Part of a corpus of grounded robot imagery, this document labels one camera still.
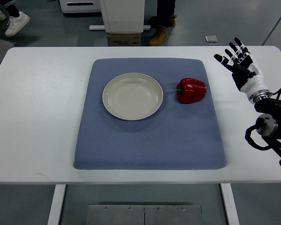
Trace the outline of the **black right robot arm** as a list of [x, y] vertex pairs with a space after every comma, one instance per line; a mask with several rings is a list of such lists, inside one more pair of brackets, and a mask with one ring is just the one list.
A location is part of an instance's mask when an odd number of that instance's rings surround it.
[[233, 51], [225, 50], [227, 57], [215, 54], [214, 58], [227, 70], [240, 92], [261, 115], [245, 132], [246, 141], [254, 148], [265, 151], [273, 149], [281, 158], [281, 88], [273, 93], [264, 83], [264, 75], [254, 56], [238, 38], [230, 42]]

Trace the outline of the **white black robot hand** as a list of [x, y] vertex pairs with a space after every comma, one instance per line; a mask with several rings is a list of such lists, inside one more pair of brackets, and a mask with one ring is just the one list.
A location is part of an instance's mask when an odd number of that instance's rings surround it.
[[253, 77], [251, 77], [251, 75], [239, 75], [237, 72], [232, 73], [232, 77], [235, 80], [237, 88], [240, 92], [246, 94], [248, 100], [252, 104], [262, 99], [270, 98], [271, 92], [264, 84], [264, 74], [260, 70], [256, 58], [250, 54], [248, 48], [240, 39], [235, 37], [234, 41], [238, 47], [236, 47], [232, 42], [229, 42], [229, 46], [234, 53], [225, 49], [225, 53], [229, 56], [230, 60], [219, 54], [215, 54], [214, 58], [228, 70], [233, 70], [233, 65], [238, 63], [240, 66], [246, 68], [253, 74]]

